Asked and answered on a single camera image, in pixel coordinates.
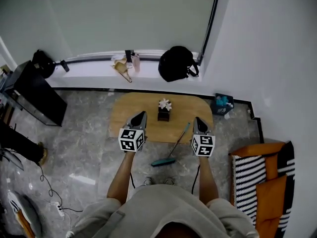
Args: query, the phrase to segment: shoe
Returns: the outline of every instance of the shoe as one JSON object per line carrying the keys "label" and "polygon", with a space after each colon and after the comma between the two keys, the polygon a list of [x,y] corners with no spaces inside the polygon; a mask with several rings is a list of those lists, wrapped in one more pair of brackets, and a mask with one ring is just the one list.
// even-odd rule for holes
{"label": "shoe", "polygon": [[42,157],[42,159],[39,161],[39,165],[40,165],[40,166],[43,166],[44,163],[45,163],[45,161],[46,161],[46,159],[47,159],[47,157],[48,157],[48,150],[47,150],[46,148],[44,148],[44,145],[43,145],[42,142],[39,142],[39,143],[38,143],[38,146],[40,146],[40,147],[43,148],[43,157]]}
{"label": "shoe", "polygon": [[146,177],[143,185],[148,186],[148,185],[152,185],[152,184],[154,184],[152,178],[151,177]]}
{"label": "shoe", "polygon": [[166,184],[166,185],[175,185],[174,180],[171,177],[167,178],[165,180],[164,184]]}

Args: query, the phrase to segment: person's arm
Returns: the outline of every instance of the person's arm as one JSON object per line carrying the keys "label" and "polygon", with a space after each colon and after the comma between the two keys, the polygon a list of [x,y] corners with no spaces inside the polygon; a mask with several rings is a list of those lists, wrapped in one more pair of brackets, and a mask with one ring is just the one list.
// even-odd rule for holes
{"label": "person's arm", "polygon": [[200,178],[199,178],[199,200],[204,204],[219,198],[217,185],[214,182],[209,161],[207,157],[199,157]]}
{"label": "person's arm", "polygon": [[134,154],[134,152],[127,152],[125,154],[107,193],[107,198],[115,198],[119,200],[122,205],[126,202],[128,196]]}

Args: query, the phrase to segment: black pants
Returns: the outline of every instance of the black pants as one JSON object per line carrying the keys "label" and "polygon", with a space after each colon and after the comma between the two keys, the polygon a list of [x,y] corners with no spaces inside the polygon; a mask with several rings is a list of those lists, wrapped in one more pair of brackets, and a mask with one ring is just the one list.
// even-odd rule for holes
{"label": "black pants", "polygon": [[10,148],[36,164],[43,158],[43,147],[10,128],[0,121],[1,148]]}

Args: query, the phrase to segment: backpack strap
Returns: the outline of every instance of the backpack strap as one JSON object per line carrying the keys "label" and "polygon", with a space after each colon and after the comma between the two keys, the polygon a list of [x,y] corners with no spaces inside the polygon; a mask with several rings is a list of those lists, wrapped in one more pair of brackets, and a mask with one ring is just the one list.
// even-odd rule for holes
{"label": "backpack strap", "polygon": [[194,66],[194,68],[195,68],[196,73],[193,72],[191,69],[188,69],[188,73],[191,74],[191,76],[193,76],[193,77],[198,77],[199,70],[198,70],[197,64],[196,64],[196,62],[194,61],[194,59],[193,59],[193,66]]}

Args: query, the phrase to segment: gray shirt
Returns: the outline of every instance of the gray shirt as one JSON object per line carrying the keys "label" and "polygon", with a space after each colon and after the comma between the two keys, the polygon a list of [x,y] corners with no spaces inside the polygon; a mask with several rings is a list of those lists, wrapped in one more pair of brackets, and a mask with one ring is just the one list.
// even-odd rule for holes
{"label": "gray shirt", "polygon": [[124,205],[107,198],[86,207],[67,238],[154,238],[170,222],[190,227],[201,238],[248,237],[259,234],[251,219],[218,198],[204,205],[177,186],[142,186]]}

